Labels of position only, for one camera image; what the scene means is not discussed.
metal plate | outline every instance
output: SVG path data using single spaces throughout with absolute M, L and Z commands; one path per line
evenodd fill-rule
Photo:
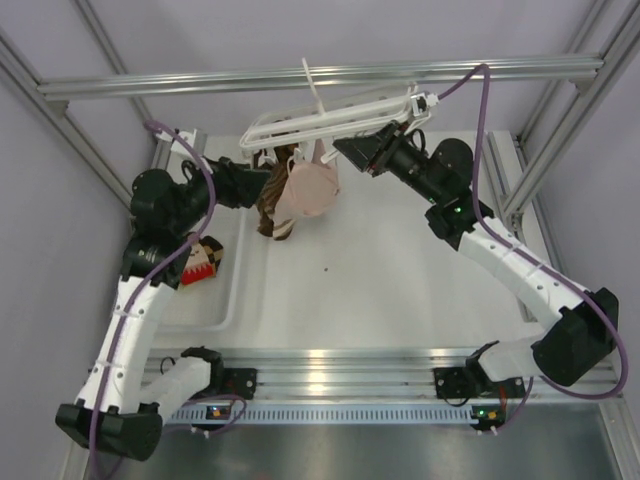
M 170 425 L 224 425 L 226 420 L 208 418 L 210 405 L 183 407 L 168 421 Z M 231 419 L 242 410 L 236 402 Z M 269 405 L 250 404 L 238 425 L 438 425 L 471 424 L 471 407 L 442 405 Z

white wall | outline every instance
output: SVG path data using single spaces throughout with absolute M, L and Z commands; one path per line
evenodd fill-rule
M 57 478 L 73 402 L 108 322 L 125 210 L 0 83 L 0 465 Z
M 92 0 L 136 73 L 220 71 L 560 53 L 590 1 Z M 488 126 L 517 131 L 543 82 L 493 85 Z M 433 86 L 441 91 L 442 85 Z M 336 95 L 326 88 L 321 94 Z M 473 129 L 477 86 L 447 100 L 431 128 Z M 309 103 L 306 91 L 150 98 L 158 117 L 215 135 L 259 114 Z
M 640 57 L 623 75 L 543 190 L 569 273 L 620 300 L 632 372 L 625 396 L 640 427 Z

pink cloth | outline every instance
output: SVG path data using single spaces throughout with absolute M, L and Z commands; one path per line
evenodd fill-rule
M 340 192 L 338 170 L 335 161 L 322 163 L 324 153 L 322 140 L 316 140 L 311 162 L 288 161 L 289 178 L 273 217 L 274 236 L 276 230 L 293 226 L 297 218 L 322 215 L 334 205 Z

metal rail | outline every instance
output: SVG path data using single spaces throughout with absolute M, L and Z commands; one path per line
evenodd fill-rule
M 160 376 L 166 356 L 179 357 L 181 349 L 151 351 L 143 384 Z M 433 369 L 462 366 L 472 348 L 362 349 L 362 350 L 220 350 L 225 366 L 258 370 L 256 402 L 269 404 L 442 404 L 436 396 Z M 590 370 L 572 389 L 596 393 L 617 382 L 611 363 L 605 360 Z M 536 382 L 531 403 L 582 403 Z M 495 404 L 495 399 L 474 399 L 473 405 Z
M 76 120 L 66 112 L 66 106 L 45 101 L 38 92 L 39 76 L 18 49 L 0 30 L 0 80 L 28 108 L 43 119 L 55 134 L 71 147 L 93 169 L 102 182 L 127 208 L 131 193 L 116 175 L 106 158 Z
M 577 53 L 580 51 L 597 25 L 602 21 L 604 14 L 612 3 L 613 0 L 593 0 L 591 2 L 584 17 L 578 23 L 578 29 L 573 34 L 567 48 L 565 48 L 566 53 Z M 526 142 L 531 137 L 531 134 L 540 123 L 544 112 L 547 111 L 549 106 L 558 97 L 562 84 L 562 82 L 557 80 L 547 84 L 540 98 L 536 101 L 536 105 L 531 115 L 529 115 L 527 123 L 518 135 L 522 142 Z
M 100 21 L 98 14 L 93 9 L 91 3 L 89 3 L 89 0 L 73 0 L 73 4 L 77 9 L 80 18 L 87 27 L 87 30 L 98 44 L 98 47 L 100 47 L 100 50 L 102 50 L 102 53 L 113 72 L 117 74 L 128 74 L 129 71 L 127 70 L 127 67 L 113 45 L 113 42 L 111 41 L 104 25 Z M 149 112 L 147 105 L 144 103 L 144 100 L 134 97 L 131 98 L 129 102 L 142 123 L 151 119 L 151 113 Z
M 603 65 L 597 54 L 569 54 L 511 59 L 327 66 L 313 67 L 310 72 L 318 86 L 409 81 L 451 83 L 482 62 L 491 66 L 493 80 L 586 80 L 593 79 Z M 48 101 L 54 101 L 295 88 L 308 88 L 301 67 L 217 73 L 50 78 L 43 80 L 38 90 Z
M 604 66 L 598 71 L 593 83 L 583 95 L 573 101 L 540 153 L 527 165 L 506 198 L 502 207 L 507 216 L 522 212 L 536 196 L 551 168 L 573 144 L 639 49 L 640 1 L 636 0 L 615 29 L 609 48 L 604 53 Z

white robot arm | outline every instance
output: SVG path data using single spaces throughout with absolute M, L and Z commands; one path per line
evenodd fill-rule
M 172 136 L 203 164 L 184 138 Z M 205 165 L 213 179 L 187 160 L 184 184 L 160 169 L 141 173 L 133 183 L 134 233 L 124 251 L 111 323 L 86 384 L 56 414 L 56 424 L 83 447 L 146 460 L 172 413 L 194 394 L 220 393 L 222 359 L 205 348 L 187 349 L 169 373 L 141 389 L 158 323 L 189 257 L 189 230 L 210 218 L 215 202 L 250 208 L 269 178 L 269 172 L 224 157 Z
M 570 386 L 613 351 L 611 332 L 589 304 L 617 328 L 615 295 L 605 288 L 589 292 L 563 277 L 519 242 L 489 207 L 477 198 L 474 205 L 469 188 L 473 152 L 466 143 L 443 140 L 428 156 L 410 142 L 404 125 L 390 122 L 372 135 L 338 139 L 333 145 L 360 171 L 374 177 L 390 171 L 433 204 L 426 217 L 434 234 L 486 268 L 544 328 L 542 335 L 496 341 L 469 357 L 465 376 L 477 395 L 495 382 L 520 376 L 544 375 Z

